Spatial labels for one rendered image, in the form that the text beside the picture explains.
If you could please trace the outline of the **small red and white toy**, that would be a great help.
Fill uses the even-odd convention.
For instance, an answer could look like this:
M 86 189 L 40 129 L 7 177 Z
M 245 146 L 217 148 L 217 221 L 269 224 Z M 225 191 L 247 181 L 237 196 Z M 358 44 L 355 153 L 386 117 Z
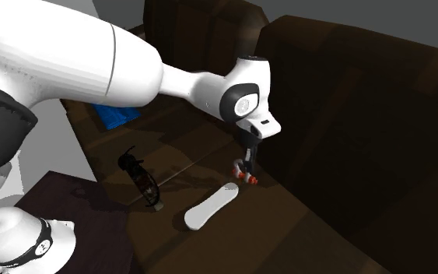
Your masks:
M 242 161 L 242 159 L 236 159 L 233 161 L 233 176 L 237 179 L 240 179 L 244 183 L 248 184 L 257 184 L 258 180 L 255 176 L 253 176 L 246 168 L 246 165 Z

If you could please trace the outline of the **white remote control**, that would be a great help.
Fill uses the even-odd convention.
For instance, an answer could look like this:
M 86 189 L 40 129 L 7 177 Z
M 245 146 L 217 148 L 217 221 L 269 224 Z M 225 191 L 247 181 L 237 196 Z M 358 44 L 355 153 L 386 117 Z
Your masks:
M 224 184 L 203 202 L 190 208 L 184 214 L 184 222 L 189 230 L 200 230 L 207 221 L 222 207 L 233 201 L 239 193 L 239 187 L 233 182 Z

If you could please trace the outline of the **brown sofa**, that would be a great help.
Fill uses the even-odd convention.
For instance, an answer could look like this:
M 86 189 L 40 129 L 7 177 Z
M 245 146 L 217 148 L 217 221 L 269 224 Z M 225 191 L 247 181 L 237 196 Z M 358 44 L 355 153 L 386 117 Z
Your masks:
M 267 58 L 282 130 L 259 146 L 257 184 L 200 230 L 184 214 L 232 181 L 237 128 L 159 96 L 106 130 L 64 101 L 96 179 L 129 208 L 145 274 L 438 274 L 438 48 L 284 15 L 246 0 L 145 0 L 133 29 L 164 62 L 224 75 Z M 117 160 L 130 147 L 155 178 L 156 211 Z

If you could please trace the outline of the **dark patterned bottle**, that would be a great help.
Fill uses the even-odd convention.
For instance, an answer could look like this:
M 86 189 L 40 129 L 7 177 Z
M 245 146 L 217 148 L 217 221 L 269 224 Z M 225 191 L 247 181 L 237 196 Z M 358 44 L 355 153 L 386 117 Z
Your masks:
M 164 207 L 159 186 L 155 178 L 142 166 L 144 160 L 137 160 L 130 153 L 135 147 L 130 147 L 117 160 L 117 165 L 125 171 L 142 196 L 148 202 L 146 207 L 153 207 L 157 212 Z

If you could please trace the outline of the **blue book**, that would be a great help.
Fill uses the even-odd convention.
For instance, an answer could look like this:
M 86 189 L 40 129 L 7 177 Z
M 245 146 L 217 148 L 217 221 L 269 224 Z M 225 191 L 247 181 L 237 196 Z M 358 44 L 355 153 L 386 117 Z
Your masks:
M 106 130 L 119 127 L 141 116 L 135 107 L 110 107 L 99 104 L 92 104 L 92 107 Z

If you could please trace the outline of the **dark robot stand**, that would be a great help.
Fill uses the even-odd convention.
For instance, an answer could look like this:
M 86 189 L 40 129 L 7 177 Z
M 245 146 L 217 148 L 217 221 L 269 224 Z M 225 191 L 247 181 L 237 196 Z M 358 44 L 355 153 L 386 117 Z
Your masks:
M 101 184 L 49 171 L 16 207 L 75 223 L 75 250 L 56 274 L 145 274 L 126 232 L 128 208 L 111 201 Z

